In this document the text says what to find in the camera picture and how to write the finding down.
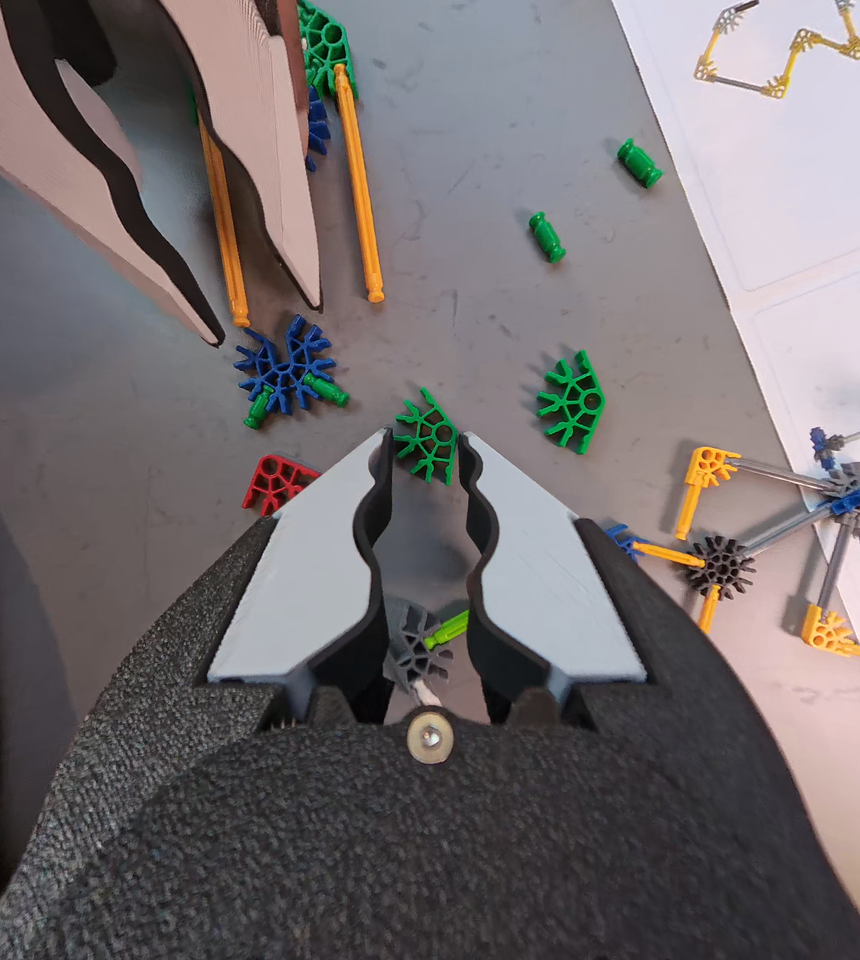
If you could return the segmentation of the red corner toy connector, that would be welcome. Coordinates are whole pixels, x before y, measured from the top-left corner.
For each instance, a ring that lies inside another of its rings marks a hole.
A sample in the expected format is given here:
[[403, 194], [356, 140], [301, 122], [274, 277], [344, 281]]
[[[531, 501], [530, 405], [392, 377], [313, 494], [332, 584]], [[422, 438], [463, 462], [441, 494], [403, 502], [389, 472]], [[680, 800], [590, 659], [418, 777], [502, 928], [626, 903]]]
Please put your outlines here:
[[249, 483], [242, 508], [261, 505], [261, 517], [269, 517], [320, 476], [320, 472], [289, 458], [268, 454], [261, 458]]

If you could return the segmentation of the white instruction sheet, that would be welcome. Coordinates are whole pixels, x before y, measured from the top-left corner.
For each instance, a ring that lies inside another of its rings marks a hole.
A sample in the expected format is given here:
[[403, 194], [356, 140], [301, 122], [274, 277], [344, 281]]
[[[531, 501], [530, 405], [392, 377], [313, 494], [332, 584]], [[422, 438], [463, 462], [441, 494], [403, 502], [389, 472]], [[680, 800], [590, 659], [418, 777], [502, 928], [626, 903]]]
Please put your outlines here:
[[792, 468], [860, 462], [860, 2], [613, 2]]

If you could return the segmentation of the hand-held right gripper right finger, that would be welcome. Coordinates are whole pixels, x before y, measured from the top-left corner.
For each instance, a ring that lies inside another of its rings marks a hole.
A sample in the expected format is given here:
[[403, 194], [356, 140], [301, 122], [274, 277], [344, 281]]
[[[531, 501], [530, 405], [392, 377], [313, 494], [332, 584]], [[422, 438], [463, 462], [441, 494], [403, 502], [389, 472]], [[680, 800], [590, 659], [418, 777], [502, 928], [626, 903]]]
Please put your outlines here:
[[643, 682], [647, 672], [578, 533], [577, 515], [476, 434], [459, 439], [468, 651], [488, 685]]

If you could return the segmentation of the grey desk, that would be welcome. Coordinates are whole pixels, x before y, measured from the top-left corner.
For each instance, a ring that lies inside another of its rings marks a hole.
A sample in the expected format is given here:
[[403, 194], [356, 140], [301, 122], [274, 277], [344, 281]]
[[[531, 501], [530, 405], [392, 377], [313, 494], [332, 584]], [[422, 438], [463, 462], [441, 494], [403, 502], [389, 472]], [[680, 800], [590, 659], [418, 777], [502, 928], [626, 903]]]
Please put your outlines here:
[[[860, 958], [860, 658], [783, 630], [815, 537], [705, 635], [668, 529], [684, 441], [776, 434], [610, 2], [323, 2], [349, 29], [386, 301], [366, 301], [346, 150], [308, 177], [323, 306], [250, 182], [253, 329], [296, 314], [350, 395], [268, 412], [210, 345], [0, 174], [0, 958]], [[226, 298], [191, 82], [162, 16], [99, 105], [123, 110], [152, 222]], [[567, 253], [551, 264], [529, 219]], [[172, 242], [171, 227], [183, 248]], [[536, 395], [585, 350], [585, 454]], [[397, 458], [426, 387], [453, 480]], [[276, 454], [325, 474], [392, 439], [367, 684], [209, 682], [272, 515]], [[472, 663], [459, 439], [577, 517], [644, 681], [487, 684]]]

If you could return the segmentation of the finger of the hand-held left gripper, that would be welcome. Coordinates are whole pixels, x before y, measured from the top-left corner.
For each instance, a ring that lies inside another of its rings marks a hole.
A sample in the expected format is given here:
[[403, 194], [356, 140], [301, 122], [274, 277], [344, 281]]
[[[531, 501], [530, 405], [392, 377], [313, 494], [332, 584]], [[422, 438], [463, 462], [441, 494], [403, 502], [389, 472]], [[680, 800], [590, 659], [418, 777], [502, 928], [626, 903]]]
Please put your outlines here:
[[308, 93], [296, 2], [162, 1], [203, 125], [248, 177], [267, 242], [320, 310], [316, 222], [305, 170]]
[[166, 313], [211, 346], [220, 321], [144, 207], [131, 166], [78, 106], [37, 2], [0, 2], [0, 174], [38, 199]]

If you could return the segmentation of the colourful toy rod figure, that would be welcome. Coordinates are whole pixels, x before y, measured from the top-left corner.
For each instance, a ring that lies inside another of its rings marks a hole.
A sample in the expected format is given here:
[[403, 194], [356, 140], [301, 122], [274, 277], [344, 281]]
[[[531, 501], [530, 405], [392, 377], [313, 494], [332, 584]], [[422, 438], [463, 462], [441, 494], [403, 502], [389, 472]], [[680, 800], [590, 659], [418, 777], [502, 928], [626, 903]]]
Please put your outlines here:
[[685, 569], [688, 589], [702, 601], [698, 625], [709, 633], [716, 609], [722, 600], [744, 594], [754, 573], [755, 558], [796, 533], [821, 522], [836, 526], [836, 539], [828, 568], [816, 603], [807, 608], [800, 629], [802, 641], [814, 649], [860, 659], [858, 642], [846, 620], [829, 606], [839, 580], [848, 546], [860, 544], [860, 462], [839, 462], [836, 455], [847, 444], [860, 439], [860, 431], [849, 436], [827, 436], [815, 428], [810, 433], [817, 460], [824, 477], [806, 476], [781, 467], [750, 460], [738, 453], [713, 446], [700, 446], [693, 451], [684, 478], [685, 495], [677, 518], [674, 537], [688, 539], [701, 493], [711, 486], [729, 480], [736, 473], [748, 473], [808, 489], [818, 495], [814, 509], [805, 508], [791, 519], [772, 526], [748, 543], [721, 534], [694, 541], [685, 550], [671, 549], [633, 537], [624, 524], [612, 526], [605, 534], [638, 562], [644, 556], [664, 559]]

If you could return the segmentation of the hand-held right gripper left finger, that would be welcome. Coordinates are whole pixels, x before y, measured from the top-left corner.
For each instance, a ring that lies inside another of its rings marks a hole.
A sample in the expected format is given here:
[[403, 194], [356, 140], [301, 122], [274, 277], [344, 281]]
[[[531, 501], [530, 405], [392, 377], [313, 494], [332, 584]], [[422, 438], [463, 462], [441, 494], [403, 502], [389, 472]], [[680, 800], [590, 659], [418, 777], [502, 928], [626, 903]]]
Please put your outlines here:
[[372, 434], [272, 516], [208, 680], [366, 685], [387, 630], [373, 546], [391, 513], [392, 439]]

